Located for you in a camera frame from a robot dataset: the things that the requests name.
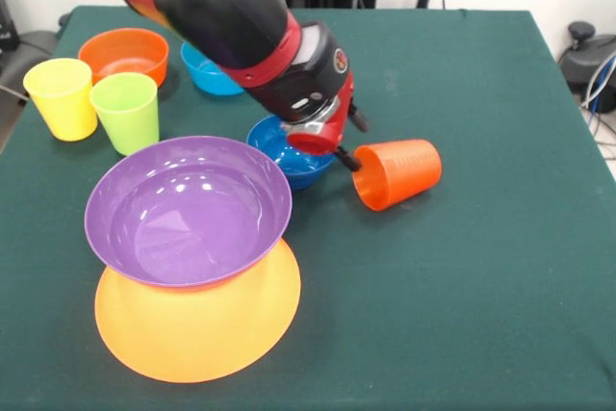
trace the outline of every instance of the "blue cable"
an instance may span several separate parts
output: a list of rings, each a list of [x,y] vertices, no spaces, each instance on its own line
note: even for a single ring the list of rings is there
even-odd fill
[[[607,71],[611,68],[614,60],[616,60],[616,58],[612,58],[602,69],[601,74],[599,75],[599,80],[597,81],[597,87],[600,86],[607,77]],[[595,116],[595,112],[597,111],[597,107],[599,106],[600,99],[601,95],[599,94],[593,100],[593,103],[590,108],[590,117],[588,118],[588,127],[590,127],[590,123],[593,121],[593,117]]]

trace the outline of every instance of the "yellow cup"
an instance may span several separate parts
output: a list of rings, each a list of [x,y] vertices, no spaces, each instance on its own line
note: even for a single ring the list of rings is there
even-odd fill
[[[59,140],[77,141],[96,130],[96,111],[90,103],[92,71],[73,58],[37,64],[23,78],[49,130]]]

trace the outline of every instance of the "blue bowl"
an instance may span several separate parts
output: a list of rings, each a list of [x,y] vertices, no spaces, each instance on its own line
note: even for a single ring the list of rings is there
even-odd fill
[[[285,173],[293,190],[307,188],[331,166],[334,155],[313,156],[293,148],[287,143],[287,134],[280,127],[281,122],[277,116],[260,120],[248,133],[246,143],[273,159]]]
[[[191,74],[194,84],[212,95],[238,95],[244,91],[218,66],[187,42],[180,48],[182,61]]]

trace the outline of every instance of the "yellow-orange plate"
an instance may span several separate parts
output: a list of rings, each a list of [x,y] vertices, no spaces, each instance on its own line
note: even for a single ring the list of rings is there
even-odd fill
[[[295,316],[300,288],[297,260],[282,240],[252,268],[214,286],[148,286],[106,268],[96,325],[131,370],[203,382],[237,372],[275,346]]]

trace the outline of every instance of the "purple bowl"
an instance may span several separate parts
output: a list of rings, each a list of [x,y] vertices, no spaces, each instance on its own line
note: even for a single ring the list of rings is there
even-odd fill
[[[98,258],[146,284],[213,283],[259,261],[291,216],[284,173],[261,151],[220,137],[148,146],[113,166],[86,206]]]

